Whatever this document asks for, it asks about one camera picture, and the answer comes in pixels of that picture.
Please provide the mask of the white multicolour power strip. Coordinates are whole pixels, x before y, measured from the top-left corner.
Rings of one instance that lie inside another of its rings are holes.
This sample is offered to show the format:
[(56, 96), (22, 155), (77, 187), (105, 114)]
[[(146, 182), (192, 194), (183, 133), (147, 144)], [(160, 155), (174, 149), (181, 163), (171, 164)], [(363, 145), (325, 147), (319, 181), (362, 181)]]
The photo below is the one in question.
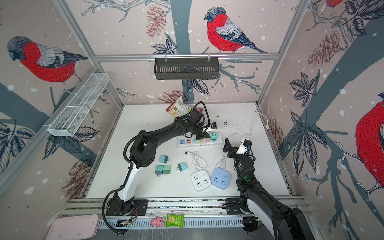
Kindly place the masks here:
[(205, 143), (204, 139), (197, 140), (196, 135), (193, 135), (191, 138), (186, 138), (185, 136), (178, 136), (177, 146), (180, 148), (184, 148), (184, 147), (202, 147), (202, 146), (212, 146), (212, 145), (223, 144), (222, 134), (221, 133), (215, 133), (215, 134), (218, 134), (218, 139), (214, 142), (211, 141), (210, 143)]

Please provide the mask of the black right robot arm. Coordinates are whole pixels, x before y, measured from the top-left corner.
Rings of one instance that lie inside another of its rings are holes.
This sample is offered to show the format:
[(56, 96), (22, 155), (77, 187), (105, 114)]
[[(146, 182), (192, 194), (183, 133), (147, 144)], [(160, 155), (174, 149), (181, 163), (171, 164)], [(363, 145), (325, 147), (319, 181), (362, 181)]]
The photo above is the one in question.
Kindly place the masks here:
[(252, 141), (243, 139), (239, 147), (225, 138), (223, 153), (234, 160), (236, 184), (240, 192), (240, 209), (255, 214), (275, 240), (313, 240), (315, 237), (303, 212), (289, 208), (269, 194), (257, 180), (254, 172), (256, 157)]

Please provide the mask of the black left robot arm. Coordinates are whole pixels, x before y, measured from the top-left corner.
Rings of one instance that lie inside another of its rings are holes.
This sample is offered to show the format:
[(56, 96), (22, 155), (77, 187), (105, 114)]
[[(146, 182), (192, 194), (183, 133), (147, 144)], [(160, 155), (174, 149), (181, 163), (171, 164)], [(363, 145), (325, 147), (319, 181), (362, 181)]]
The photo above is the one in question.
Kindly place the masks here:
[(112, 212), (122, 216), (127, 216), (134, 210), (135, 192), (140, 181), (141, 169), (154, 162), (160, 145), (188, 133), (204, 137), (210, 126), (208, 109), (206, 104), (200, 101), (191, 111), (176, 117), (170, 125), (150, 132), (142, 130), (129, 140), (123, 149), (123, 158), (129, 163), (128, 172), (122, 185), (110, 191), (104, 198), (102, 216), (106, 216), (108, 208), (112, 208)]

